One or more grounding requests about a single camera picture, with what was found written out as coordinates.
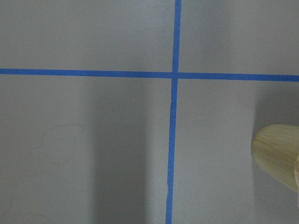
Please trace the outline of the yellow wooden cup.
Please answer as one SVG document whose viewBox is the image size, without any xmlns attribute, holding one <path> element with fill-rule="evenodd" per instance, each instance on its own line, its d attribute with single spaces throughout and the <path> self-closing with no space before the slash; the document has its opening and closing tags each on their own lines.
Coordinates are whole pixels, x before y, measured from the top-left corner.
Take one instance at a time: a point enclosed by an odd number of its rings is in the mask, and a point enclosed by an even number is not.
<svg viewBox="0 0 299 224">
<path fill-rule="evenodd" d="M 271 124 L 261 128 L 252 139 L 251 155 L 267 174 L 298 192 L 298 126 Z"/>
</svg>

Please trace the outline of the brown paper table cover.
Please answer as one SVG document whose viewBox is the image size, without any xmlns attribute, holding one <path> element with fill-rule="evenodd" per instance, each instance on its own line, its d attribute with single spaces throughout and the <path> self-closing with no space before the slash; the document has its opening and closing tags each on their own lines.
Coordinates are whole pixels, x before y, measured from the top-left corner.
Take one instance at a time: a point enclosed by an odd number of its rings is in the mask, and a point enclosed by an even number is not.
<svg viewBox="0 0 299 224">
<path fill-rule="evenodd" d="M 257 164 L 299 124 L 296 0 L 3 0 L 3 224 L 296 224 Z"/>
</svg>

